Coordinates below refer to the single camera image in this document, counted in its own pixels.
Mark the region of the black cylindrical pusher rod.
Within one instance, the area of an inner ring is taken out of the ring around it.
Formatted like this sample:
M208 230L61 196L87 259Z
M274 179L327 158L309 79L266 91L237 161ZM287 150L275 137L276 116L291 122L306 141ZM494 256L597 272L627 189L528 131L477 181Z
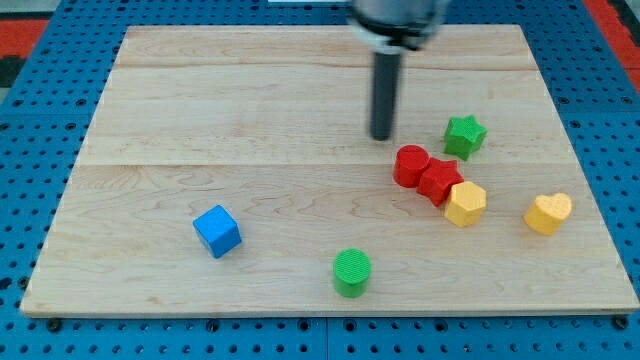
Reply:
M374 140L386 141L392 135L401 64L401 54L374 55L369 126Z

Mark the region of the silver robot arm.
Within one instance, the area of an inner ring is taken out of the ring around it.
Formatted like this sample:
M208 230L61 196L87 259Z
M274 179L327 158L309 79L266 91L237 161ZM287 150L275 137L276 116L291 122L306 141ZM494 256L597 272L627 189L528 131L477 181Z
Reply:
M402 59L437 32L449 0L353 0L349 24L372 50L369 134L388 140L394 130Z

